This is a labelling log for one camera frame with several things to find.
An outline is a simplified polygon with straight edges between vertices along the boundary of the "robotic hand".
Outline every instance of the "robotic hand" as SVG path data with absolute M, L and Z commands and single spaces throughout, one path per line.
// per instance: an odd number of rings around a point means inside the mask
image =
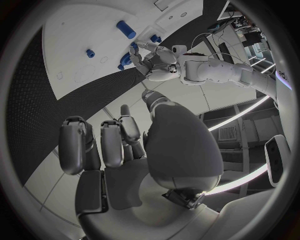
M 142 60 L 139 47 L 150 53 Z M 189 86 L 234 82 L 243 88 L 252 87 L 277 102 L 276 81 L 270 76 L 254 71 L 246 64 L 231 64 L 208 58 L 200 53 L 187 53 L 187 46 L 175 45 L 172 51 L 154 43 L 138 41 L 130 47 L 130 59 L 136 68 L 150 81 L 167 81 L 180 78 Z

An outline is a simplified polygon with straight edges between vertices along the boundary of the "vent grille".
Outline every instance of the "vent grille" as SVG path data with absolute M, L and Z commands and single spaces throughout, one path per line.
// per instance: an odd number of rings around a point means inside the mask
M 235 126 L 219 128 L 219 141 L 237 140 L 237 131 Z

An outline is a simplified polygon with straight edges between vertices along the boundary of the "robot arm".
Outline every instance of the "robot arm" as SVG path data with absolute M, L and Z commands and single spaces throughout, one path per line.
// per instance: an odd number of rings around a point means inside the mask
M 151 51 L 142 60 L 139 47 Z M 189 86 L 234 82 L 243 88 L 252 87 L 277 102 L 276 81 L 270 76 L 254 71 L 246 64 L 231 64 L 208 58 L 199 53 L 187 53 L 185 45 L 175 45 L 172 51 L 154 43 L 138 41 L 130 47 L 130 59 L 136 68 L 150 81 L 166 81 L 180 78 Z

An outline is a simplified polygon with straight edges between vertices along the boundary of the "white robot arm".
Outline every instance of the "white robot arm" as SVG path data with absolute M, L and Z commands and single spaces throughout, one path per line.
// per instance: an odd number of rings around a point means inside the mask
M 172 51 L 154 43 L 138 41 L 137 46 L 151 51 L 142 60 L 139 48 L 130 47 L 130 59 L 136 68 L 150 81 L 167 81 L 180 78 L 185 85 L 202 85 L 234 82 L 243 88 L 252 87 L 277 102 L 276 81 L 255 71 L 246 64 L 231 64 L 208 58 L 199 53 L 187 53 L 185 45 L 175 45 Z

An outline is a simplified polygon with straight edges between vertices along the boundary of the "black mesh surface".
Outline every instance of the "black mesh surface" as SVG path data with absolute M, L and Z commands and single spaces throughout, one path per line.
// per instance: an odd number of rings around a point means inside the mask
M 214 24 L 226 0 L 204 0 L 203 15 L 162 42 L 187 45 Z M 7 103 L 7 137 L 16 172 L 25 184 L 58 145 L 59 128 L 72 115 L 90 118 L 108 103 L 144 80 L 135 68 L 92 81 L 56 100 L 44 66 L 42 31 L 32 39 L 14 73 Z

